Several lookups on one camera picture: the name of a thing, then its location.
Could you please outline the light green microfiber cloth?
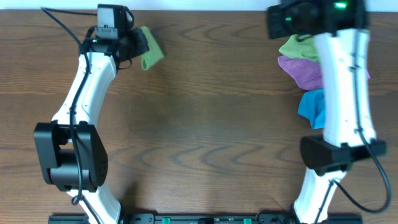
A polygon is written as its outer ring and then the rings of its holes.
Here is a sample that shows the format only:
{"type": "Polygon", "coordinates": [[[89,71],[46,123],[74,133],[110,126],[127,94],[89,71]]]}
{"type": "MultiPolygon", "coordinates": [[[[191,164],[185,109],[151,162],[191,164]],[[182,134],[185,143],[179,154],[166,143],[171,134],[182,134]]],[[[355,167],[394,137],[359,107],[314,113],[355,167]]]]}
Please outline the light green microfiber cloth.
{"type": "Polygon", "coordinates": [[[149,47],[149,50],[140,56],[141,66],[143,70],[149,70],[165,56],[149,28],[142,26],[141,30],[147,39],[147,45],[149,47]]]}

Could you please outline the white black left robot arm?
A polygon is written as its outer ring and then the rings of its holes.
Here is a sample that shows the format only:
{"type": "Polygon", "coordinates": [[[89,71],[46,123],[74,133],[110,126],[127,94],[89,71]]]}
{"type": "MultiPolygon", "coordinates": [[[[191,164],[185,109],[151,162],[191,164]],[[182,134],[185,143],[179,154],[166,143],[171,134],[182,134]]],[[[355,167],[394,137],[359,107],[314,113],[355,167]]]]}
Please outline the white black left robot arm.
{"type": "Polygon", "coordinates": [[[136,223],[124,212],[106,183],[108,155],[96,130],[103,100],[120,62],[151,53],[161,56],[150,30],[138,27],[122,39],[92,38],[80,47],[76,77],[61,108],[49,123],[37,123],[34,141],[44,181],[72,197],[83,214],[53,214],[49,223],[136,223]]]}

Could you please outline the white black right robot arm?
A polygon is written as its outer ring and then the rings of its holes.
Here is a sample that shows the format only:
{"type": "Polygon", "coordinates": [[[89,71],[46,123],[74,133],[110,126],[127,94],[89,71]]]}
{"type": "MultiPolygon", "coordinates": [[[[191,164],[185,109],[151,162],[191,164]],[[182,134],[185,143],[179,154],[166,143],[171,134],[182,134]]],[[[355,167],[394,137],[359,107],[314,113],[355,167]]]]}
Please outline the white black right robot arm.
{"type": "Polygon", "coordinates": [[[364,1],[282,1],[267,10],[270,38],[313,37],[325,96],[323,134],[300,140],[305,177],[284,223],[362,221],[359,215],[330,214],[328,207],[355,162],[386,152],[369,109],[368,25],[364,1]]]}

